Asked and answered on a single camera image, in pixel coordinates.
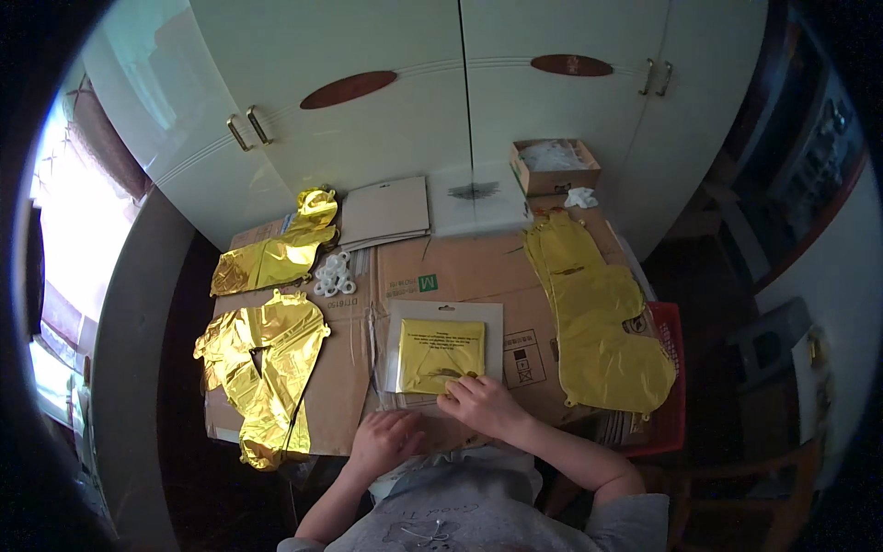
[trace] person's right hand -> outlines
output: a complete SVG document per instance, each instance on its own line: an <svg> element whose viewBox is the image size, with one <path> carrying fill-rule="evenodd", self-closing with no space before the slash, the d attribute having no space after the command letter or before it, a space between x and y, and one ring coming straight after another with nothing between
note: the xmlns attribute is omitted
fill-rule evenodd
<svg viewBox="0 0 883 552"><path fill-rule="evenodd" d="M371 412L356 430L352 453L343 472L365 488L417 452L426 433L417 431L419 412Z"/></svg>
<svg viewBox="0 0 883 552"><path fill-rule="evenodd" d="M465 375L445 387L450 395L436 399L441 411L488 437L508 441L533 420L501 383L486 375Z"/></svg>

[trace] small cardboard box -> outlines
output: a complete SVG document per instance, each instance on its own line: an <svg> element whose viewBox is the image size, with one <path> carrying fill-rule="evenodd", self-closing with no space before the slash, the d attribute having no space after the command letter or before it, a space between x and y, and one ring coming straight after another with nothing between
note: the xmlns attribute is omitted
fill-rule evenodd
<svg viewBox="0 0 883 552"><path fill-rule="evenodd" d="M566 197L533 198L530 204L534 209L556 208ZM574 207L567 211L571 218L585 223L608 264L629 266L628 257L599 208ZM281 223L265 226L275 234L283 227ZM304 398L311 453L349 454L360 418L376 410L379 399L368 388L370 367L384 355L390 299L502 303L503 375L518 403L553 426L597 412L588 406L564 405L565 394L558 380L555 319L519 234L409 239L356 252L350 264L358 286L353 295L326 299L316 297L312 285L304 289L331 328ZM284 287L283 292L296 289ZM262 305L271 297L271 290L220 297L215 315ZM633 334L656 337L649 310L624 322L623 327ZM432 400L424 405L427 396L408 397L409 407L434 405ZM426 453L487 441L451 418L427 416L423 420ZM210 391L206 400L209 436L236 442L241 425L242 417L227 403L223 389Z"/></svg>
<svg viewBox="0 0 883 552"><path fill-rule="evenodd" d="M528 197L554 195L567 193L571 188L579 187L594 189L601 174L601 166L581 140L559 139L565 140L573 146L579 158L588 166L587 169L534 172L527 168L525 159L521 156L522 150L549 140L522 140L512 143L509 152L509 166L525 191L525 195Z"/></svg>

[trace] plastic bag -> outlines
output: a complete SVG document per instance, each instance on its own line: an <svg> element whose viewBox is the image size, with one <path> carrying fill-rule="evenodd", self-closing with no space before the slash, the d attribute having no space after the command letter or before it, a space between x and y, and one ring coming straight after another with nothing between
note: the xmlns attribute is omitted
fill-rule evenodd
<svg viewBox="0 0 883 552"><path fill-rule="evenodd" d="M567 140L547 140L521 150L525 165L535 172L588 169Z"/></svg>

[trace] brass handle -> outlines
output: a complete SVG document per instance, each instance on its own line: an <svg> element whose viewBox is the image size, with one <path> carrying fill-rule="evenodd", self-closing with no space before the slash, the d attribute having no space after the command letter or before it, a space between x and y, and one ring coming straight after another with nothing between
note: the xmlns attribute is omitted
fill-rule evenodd
<svg viewBox="0 0 883 552"><path fill-rule="evenodd" d="M642 96L646 96L650 91L650 77L653 76L653 60L648 57L647 63L650 65L647 67L647 82L644 83L644 90L638 90L638 94Z"/></svg>
<svg viewBox="0 0 883 552"><path fill-rule="evenodd" d="M258 123L258 118L254 116L254 106L248 108L248 111L245 112L245 116L248 117L248 120L251 121L252 126L254 127L254 131L258 133L258 138L263 143L264 146L269 146L273 143L273 140L267 138L267 134L264 132L264 129L260 128L260 123Z"/></svg>
<svg viewBox="0 0 883 552"><path fill-rule="evenodd" d="M236 113L227 117L227 128L230 129L230 133L233 134L233 138L236 139L236 142L239 144L239 147L242 148L242 151L249 151L253 146L247 146L245 140L242 140L242 135L240 135L239 131L236 130L236 127L233 126L233 118L235 116Z"/></svg>
<svg viewBox="0 0 883 552"><path fill-rule="evenodd" d="M668 83L671 81L671 73L675 70L675 67L670 64L668 61L665 63L666 73L665 73L665 83L662 85L662 89L656 93L660 98L665 95L666 90L668 90Z"/></svg>

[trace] wardrobe door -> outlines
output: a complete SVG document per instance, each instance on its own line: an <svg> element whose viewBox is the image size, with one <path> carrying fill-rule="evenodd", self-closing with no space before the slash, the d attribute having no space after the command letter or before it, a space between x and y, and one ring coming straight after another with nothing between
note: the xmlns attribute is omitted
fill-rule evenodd
<svg viewBox="0 0 883 552"><path fill-rule="evenodd" d="M580 138L615 179L647 99L665 0L463 0L472 154L505 163L515 140Z"/></svg>
<svg viewBox="0 0 883 552"><path fill-rule="evenodd" d="M457 2L192 0L218 70L297 191L468 173Z"/></svg>
<svg viewBox="0 0 883 552"><path fill-rule="evenodd" d="M660 70L622 177L599 189L605 212L640 260L662 240L720 151L758 61L766 8L743 0L671 4Z"/></svg>
<svg viewBox="0 0 883 552"><path fill-rule="evenodd" d="M297 209L238 113L186 0L118 0L82 52L120 138L215 246ZM246 143L230 133L227 118Z"/></svg>

